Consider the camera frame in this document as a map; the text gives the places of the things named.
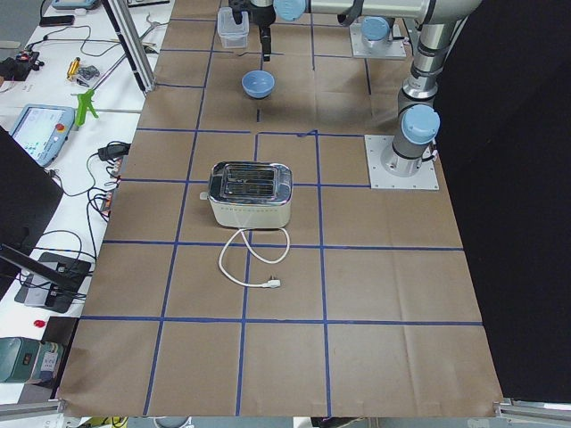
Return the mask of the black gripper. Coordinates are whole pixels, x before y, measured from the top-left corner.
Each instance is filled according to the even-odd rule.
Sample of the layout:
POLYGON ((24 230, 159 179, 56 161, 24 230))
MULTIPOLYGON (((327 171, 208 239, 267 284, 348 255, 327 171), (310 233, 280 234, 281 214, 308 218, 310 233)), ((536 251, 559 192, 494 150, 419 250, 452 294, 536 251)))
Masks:
POLYGON ((232 10, 236 25, 240 25, 244 18, 242 12, 247 12, 251 21, 261 27, 262 60, 271 60, 271 30, 274 23, 274 8, 272 0, 229 0, 228 6, 232 10))

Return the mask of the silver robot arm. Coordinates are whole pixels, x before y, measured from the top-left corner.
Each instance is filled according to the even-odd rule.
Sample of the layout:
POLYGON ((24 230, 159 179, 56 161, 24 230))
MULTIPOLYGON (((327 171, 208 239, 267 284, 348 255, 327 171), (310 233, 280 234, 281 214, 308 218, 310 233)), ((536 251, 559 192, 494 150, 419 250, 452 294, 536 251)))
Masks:
POLYGON ((360 33, 364 42, 374 44, 392 39, 394 18, 384 16, 366 16, 360 23, 360 33))
POLYGON ((335 14, 344 27, 360 16, 413 19, 418 23, 413 63, 398 97, 399 127, 391 145, 381 154, 387 172, 411 177, 426 161, 423 153, 440 127, 440 118, 433 109, 437 77, 451 49, 455 30, 480 4, 479 1, 230 1, 228 6, 236 24, 247 13, 259 27, 264 61, 270 59, 270 26, 276 17, 295 21, 306 12, 335 14))

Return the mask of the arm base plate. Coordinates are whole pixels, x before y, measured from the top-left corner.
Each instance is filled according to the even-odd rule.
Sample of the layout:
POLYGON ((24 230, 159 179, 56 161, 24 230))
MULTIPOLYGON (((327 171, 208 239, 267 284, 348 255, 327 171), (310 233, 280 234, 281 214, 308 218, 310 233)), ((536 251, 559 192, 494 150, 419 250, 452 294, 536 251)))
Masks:
POLYGON ((424 161, 428 148, 416 160, 407 160, 393 151, 394 136, 365 135, 368 176, 373 190, 438 191, 434 160, 424 161))
POLYGON ((380 41, 369 41, 360 30, 361 25, 354 23, 350 26, 352 56, 354 58, 372 58, 382 60, 404 60, 407 57, 404 45, 404 36, 397 24, 393 25, 392 32, 380 41))

